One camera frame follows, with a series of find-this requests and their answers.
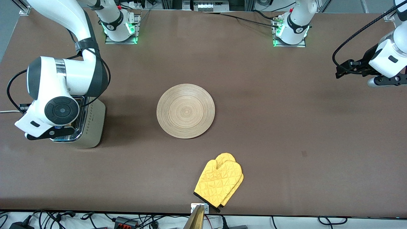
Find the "round wooden plate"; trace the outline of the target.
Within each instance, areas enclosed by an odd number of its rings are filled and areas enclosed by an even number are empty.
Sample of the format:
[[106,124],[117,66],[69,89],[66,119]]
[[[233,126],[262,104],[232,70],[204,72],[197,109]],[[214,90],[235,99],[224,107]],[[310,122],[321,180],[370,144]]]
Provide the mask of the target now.
[[170,136],[193,139],[204,134],[215,119],[215,102],[202,87],[179,84],[160,97],[156,116],[161,128]]

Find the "silver two-slot toaster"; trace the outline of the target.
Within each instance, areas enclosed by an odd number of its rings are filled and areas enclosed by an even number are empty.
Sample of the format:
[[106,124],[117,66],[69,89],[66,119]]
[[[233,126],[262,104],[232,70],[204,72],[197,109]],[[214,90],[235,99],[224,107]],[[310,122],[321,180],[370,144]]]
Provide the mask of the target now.
[[65,126],[65,128],[73,129],[73,134],[59,136],[51,141],[65,143],[78,149],[94,148],[100,143],[105,116],[105,104],[96,100],[86,107],[80,108],[77,119]]

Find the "yellow quilted oven mitt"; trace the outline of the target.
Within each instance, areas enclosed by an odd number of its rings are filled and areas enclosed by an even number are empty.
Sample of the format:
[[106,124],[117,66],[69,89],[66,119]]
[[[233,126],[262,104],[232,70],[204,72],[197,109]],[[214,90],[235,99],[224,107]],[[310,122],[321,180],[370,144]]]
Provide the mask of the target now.
[[[224,152],[220,155],[218,155],[215,158],[215,161],[217,162],[217,169],[221,167],[221,165],[223,165],[225,162],[227,161],[233,161],[236,162],[235,158],[233,157],[233,155],[231,155],[228,152]],[[240,187],[240,185],[242,184],[244,179],[244,175],[241,174],[238,183],[231,189],[231,191],[226,195],[225,199],[221,202],[221,204],[219,205],[219,207],[224,207],[228,201],[230,200],[230,198],[232,197],[232,195],[237,191],[237,189]]]
[[239,163],[227,161],[219,168],[216,160],[209,160],[194,189],[194,195],[219,213],[222,201],[238,184],[243,175]]

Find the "white power strip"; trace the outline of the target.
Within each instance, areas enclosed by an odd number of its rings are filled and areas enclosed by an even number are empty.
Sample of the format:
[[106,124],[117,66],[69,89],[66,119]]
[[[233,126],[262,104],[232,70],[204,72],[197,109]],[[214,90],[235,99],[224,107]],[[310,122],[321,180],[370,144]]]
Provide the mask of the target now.
[[198,12],[227,12],[230,10],[228,0],[193,0],[194,11]]

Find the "golden metal bar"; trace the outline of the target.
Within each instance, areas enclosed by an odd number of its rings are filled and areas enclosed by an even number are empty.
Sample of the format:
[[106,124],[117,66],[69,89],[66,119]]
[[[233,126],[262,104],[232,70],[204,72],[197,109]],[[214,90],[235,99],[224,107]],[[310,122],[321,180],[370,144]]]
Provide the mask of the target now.
[[196,205],[183,229],[202,229],[205,218],[205,205]]

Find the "black red connector block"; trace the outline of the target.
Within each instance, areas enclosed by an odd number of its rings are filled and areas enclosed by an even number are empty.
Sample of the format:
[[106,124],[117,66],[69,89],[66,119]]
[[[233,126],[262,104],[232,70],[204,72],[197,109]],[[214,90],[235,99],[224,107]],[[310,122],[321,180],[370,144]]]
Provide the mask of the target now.
[[136,229],[138,221],[127,219],[124,217],[116,217],[114,221],[114,229]]

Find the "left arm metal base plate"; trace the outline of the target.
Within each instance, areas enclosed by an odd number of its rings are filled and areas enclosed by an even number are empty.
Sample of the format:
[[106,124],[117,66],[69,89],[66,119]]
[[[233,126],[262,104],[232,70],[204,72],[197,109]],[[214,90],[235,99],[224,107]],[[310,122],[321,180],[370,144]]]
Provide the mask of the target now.
[[273,19],[271,19],[271,23],[272,23],[272,25],[278,26],[277,28],[272,29],[272,39],[273,39],[274,47],[301,47],[301,48],[306,47],[305,37],[307,36],[307,33],[305,33],[304,38],[298,44],[285,43],[278,36],[281,34],[281,32],[284,31],[283,15],[279,15],[278,17],[273,17]]

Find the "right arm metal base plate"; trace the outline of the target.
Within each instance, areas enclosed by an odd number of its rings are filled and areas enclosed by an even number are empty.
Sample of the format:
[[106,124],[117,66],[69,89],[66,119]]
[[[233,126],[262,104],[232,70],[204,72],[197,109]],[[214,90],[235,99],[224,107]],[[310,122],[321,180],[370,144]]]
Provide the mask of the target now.
[[116,42],[113,41],[105,32],[105,44],[109,45],[135,45],[138,43],[138,36],[139,36],[139,30],[140,30],[140,23],[141,23],[141,15],[134,15],[131,13],[131,16],[129,16],[131,24],[128,25],[128,30],[132,32],[132,34],[124,41]]

